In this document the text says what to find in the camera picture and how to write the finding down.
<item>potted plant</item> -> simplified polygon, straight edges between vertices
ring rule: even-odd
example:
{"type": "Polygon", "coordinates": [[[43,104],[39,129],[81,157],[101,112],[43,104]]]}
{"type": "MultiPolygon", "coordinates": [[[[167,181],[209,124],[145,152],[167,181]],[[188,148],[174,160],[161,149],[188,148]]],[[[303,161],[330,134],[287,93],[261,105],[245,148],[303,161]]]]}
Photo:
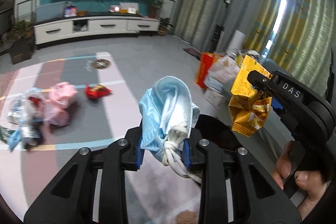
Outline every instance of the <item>potted plant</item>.
{"type": "Polygon", "coordinates": [[[157,31],[158,35],[166,35],[167,34],[167,26],[172,26],[174,27],[172,24],[169,23],[170,18],[162,18],[160,17],[160,26],[159,26],[159,30],[157,31]]]}
{"type": "Polygon", "coordinates": [[[165,5],[164,0],[149,0],[148,17],[157,18],[158,11],[165,5]]]}
{"type": "Polygon", "coordinates": [[[20,20],[16,22],[10,33],[9,38],[13,45],[9,48],[12,64],[31,59],[35,49],[34,29],[30,21],[20,20]]]}

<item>tv cabinet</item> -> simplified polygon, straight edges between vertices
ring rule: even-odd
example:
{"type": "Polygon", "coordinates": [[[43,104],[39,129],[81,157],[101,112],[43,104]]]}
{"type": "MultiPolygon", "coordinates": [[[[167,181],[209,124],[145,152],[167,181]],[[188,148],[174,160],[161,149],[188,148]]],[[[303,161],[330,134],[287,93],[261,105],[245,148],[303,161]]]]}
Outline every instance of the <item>tv cabinet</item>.
{"type": "Polygon", "coordinates": [[[134,15],[90,15],[85,17],[69,17],[37,22],[34,25],[35,43],[41,45],[48,42],[68,38],[81,38],[104,34],[152,34],[159,29],[159,20],[134,15]]]}

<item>finger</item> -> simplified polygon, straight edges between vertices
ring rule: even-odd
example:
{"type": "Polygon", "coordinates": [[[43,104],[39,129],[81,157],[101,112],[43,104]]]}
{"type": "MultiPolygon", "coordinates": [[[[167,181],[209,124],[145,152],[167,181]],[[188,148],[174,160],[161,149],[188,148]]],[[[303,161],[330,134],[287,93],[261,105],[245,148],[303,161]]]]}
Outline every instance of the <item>finger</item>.
{"type": "Polygon", "coordinates": [[[280,173],[278,172],[278,170],[275,169],[272,172],[271,176],[275,180],[275,182],[279,185],[279,187],[281,188],[281,190],[283,190],[284,189],[284,182],[282,181],[282,176],[280,175],[280,173]]]}
{"type": "Polygon", "coordinates": [[[296,184],[308,192],[311,201],[319,201],[323,196],[326,183],[320,171],[297,171],[294,175],[296,184]]]}
{"type": "Polygon", "coordinates": [[[276,168],[283,178],[287,178],[292,169],[292,163],[289,159],[289,152],[291,151],[292,146],[293,141],[290,141],[285,145],[285,153],[280,156],[276,164],[276,168]]]}
{"type": "Polygon", "coordinates": [[[297,171],[294,177],[296,184],[308,192],[308,196],[297,208],[304,219],[322,198],[327,184],[319,171],[297,171]]]}

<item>rug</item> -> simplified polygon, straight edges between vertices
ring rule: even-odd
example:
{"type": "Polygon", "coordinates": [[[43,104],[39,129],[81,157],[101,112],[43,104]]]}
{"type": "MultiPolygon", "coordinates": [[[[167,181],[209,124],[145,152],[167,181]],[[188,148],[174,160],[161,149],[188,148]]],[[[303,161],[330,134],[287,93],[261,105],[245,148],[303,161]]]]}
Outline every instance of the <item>rug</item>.
{"type": "Polygon", "coordinates": [[[194,56],[197,60],[201,59],[201,53],[199,51],[197,51],[194,48],[184,48],[183,49],[185,52],[189,53],[190,55],[194,56]]]}
{"type": "MultiPolygon", "coordinates": [[[[21,220],[39,193],[78,149],[105,148],[123,138],[129,128],[139,126],[141,121],[138,102],[110,53],[97,52],[39,63],[1,75],[0,125],[17,129],[17,125],[6,119],[10,103],[17,94],[32,87],[48,92],[50,86],[64,81],[75,85],[79,91],[77,102],[68,109],[68,126],[52,130],[42,126],[43,143],[30,151],[18,145],[9,152],[7,145],[0,143],[0,193],[21,220]],[[110,66],[93,68],[92,63],[97,59],[110,61],[110,66]],[[114,93],[97,102],[90,101],[83,93],[86,84],[102,84],[114,93]]],[[[138,172],[126,172],[125,184],[131,224],[176,223],[175,218],[182,211],[197,212],[199,209],[201,190],[198,185],[176,175],[148,151],[138,172]]],[[[93,220],[98,221],[97,208],[93,220]]]]}

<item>flower pot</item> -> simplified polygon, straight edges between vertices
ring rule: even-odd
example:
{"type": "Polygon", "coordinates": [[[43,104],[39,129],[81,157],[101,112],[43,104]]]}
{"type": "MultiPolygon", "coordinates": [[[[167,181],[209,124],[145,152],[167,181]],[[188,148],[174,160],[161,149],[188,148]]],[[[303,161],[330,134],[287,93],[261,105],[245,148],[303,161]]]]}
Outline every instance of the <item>flower pot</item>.
{"type": "Polygon", "coordinates": [[[158,35],[166,35],[167,34],[167,28],[165,27],[160,27],[159,30],[157,31],[158,35]]]}
{"type": "Polygon", "coordinates": [[[157,18],[158,17],[158,12],[159,12],[159,8],[150,6],[148,8],[148,17],[157,18]]]}
{"type": "Polygon", "coordinates": [[[8,49],[12,64],[16,64],[25,60],[31,59],[35,49],[34,36],[15,41],[8,49]]]}

